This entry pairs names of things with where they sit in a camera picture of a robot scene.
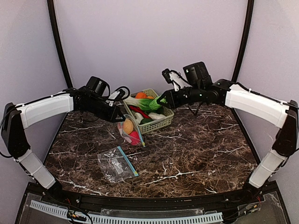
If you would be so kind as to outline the yellow peach toy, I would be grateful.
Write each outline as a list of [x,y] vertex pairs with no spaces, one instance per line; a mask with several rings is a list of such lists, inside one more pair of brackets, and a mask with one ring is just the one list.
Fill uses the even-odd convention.
[[133,122],[130,119],[126,119],[122,123],[122,129],[123,129],[124,133],[126,133],[128,135],[131,134],[134,130]]

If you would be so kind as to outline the clear zip bag blue zipper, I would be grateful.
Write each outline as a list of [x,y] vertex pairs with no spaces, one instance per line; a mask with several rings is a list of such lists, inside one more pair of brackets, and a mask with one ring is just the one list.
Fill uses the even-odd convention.
[[124,117],[125,121],[117,124],[121,137],[133,146],[145,147],[145,142],[135,119],[128,114],[125,114]]

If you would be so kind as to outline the red toy apple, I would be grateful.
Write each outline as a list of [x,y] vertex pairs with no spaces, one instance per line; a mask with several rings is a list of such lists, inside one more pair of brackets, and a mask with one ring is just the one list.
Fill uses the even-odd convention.
[[139,145],[141,143],[139,134],[137,131],[133,131],[129,134],[129,138],[131,140],[131,145],[136,146]]

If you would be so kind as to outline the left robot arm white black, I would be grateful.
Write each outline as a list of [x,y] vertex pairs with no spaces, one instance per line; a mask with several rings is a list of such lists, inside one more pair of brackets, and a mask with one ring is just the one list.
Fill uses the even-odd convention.
[[121,86],[105,96],[105,90],[109,89],[106,81],[91,77],[87,84],[79,89],[68,88],[54,95],[18,105],[8,103],[0,123],[1,137],[9,153],[6,157],[14,158],[44,189],[60,188],[58,180],[31,150],[25,129],[45,119],[72,111],[90,112],[111,123],[123,122],[125,116],[115,102],[128,98],[130,90]]

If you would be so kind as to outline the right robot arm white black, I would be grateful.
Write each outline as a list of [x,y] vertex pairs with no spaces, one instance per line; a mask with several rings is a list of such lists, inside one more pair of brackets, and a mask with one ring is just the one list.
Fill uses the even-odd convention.
[[239,82],[220,79],[213,82],[204,62],[183,68],[185,78],[175,70],[165,69],[162,75],[173,89],[165,91],[157,103],[169,109],[194,103],[216,104],[238,109],[279,128],[271,150],[252,172],[246,186],[260,189],[269,177],[293,155],[299,134],[297,102],[274,99],[244,87]]

